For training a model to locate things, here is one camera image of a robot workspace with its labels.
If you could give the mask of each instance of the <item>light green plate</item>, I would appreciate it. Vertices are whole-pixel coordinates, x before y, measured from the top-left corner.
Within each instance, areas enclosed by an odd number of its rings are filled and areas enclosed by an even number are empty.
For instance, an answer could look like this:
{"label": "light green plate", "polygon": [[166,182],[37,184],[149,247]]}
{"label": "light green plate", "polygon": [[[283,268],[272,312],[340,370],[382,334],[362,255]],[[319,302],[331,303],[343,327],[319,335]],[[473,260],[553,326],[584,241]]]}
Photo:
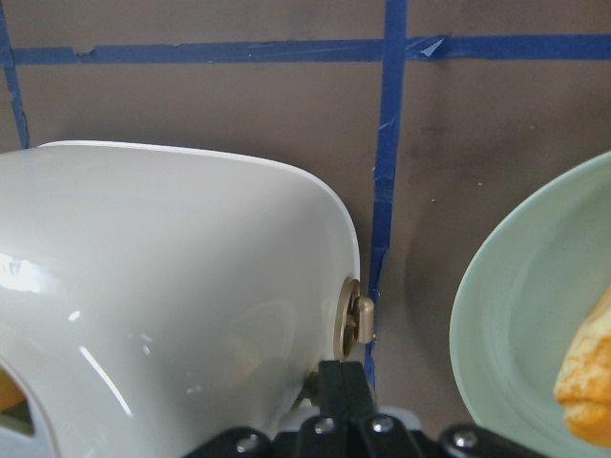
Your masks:
{"label": "light green plate", "polygon": [[572,436],[553,394],[569,343],[609,283],[611,153],[522,202],[467,269],[450,350],[476,422],[549,456],[611,457]]}

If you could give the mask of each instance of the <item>white ceramic object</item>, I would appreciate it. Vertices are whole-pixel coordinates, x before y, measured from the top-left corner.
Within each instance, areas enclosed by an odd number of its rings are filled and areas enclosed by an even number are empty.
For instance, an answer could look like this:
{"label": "white ceramic object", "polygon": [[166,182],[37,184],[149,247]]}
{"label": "white ceramic object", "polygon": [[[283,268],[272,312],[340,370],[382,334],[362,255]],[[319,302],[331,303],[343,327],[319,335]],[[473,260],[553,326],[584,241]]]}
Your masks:
{"label": "white ceramic object", "polygon": [[481,425],[555,458],[609,458],[574,437],[554,383],[611,282],[611,153],[556,178],[504,219],[467,269],[450,326],[454,375]]}
{"label": "white ceramic object", "polygon": [[359,277],[340,199],[259,158],[90,141],[2,154],[0,215],[0,365],[49,456],[178,458],[228,427],[272,432],[333,358],[340,289]]}

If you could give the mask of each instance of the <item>white plastic container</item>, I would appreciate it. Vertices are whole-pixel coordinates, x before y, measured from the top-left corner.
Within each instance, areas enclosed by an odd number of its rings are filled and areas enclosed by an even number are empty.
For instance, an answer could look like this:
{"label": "white plastic container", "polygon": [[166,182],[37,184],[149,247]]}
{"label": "white plastic container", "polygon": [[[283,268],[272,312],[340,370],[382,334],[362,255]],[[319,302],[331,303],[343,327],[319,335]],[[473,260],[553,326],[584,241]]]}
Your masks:
{"label": "white plastic container", "polygon": [[0,424],[0,456],[179,458],[228,427],[271,433],[333,358],[340,289],[359,277],[340,199],[247,156],[7,153],[0,215],[0,365],[34,423]]}

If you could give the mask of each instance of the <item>pastry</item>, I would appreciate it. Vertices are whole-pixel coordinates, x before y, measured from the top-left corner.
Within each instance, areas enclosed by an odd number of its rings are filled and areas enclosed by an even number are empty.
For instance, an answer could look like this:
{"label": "pastry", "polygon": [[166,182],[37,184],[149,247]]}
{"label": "pastry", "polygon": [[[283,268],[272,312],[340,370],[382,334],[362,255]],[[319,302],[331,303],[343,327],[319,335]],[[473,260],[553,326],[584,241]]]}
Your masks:
{"label": "pastry", "polygon": [[554,393],[573,434],[611,447],[611,286],[571,342]]}

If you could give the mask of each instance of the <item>brown wall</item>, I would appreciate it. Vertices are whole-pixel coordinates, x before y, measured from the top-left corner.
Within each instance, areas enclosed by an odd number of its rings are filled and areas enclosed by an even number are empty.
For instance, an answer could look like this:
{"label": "brown wall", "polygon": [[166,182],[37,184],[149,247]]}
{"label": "brown wall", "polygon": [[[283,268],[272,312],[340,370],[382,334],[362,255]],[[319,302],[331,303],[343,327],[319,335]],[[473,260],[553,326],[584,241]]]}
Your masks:
{"label": "brown wall", "polygon": [[[382,0],[3,4],[14,47],[86,51],[384,32]],[[608,32],[609,24],[606,1],[410,1],[414,36]],[[412,409],[427,432],[468,418],[447,337],[465,268],[519,202],[611,149],[610,72],[604,61],[407,64],[375,356],[380,403]],[[346,202],[367,266],[380,63],[32,66],[18,73],[32,146],[74,138],[138,141],[297,165]],[[18,148],[3,88],[0,151]]]}

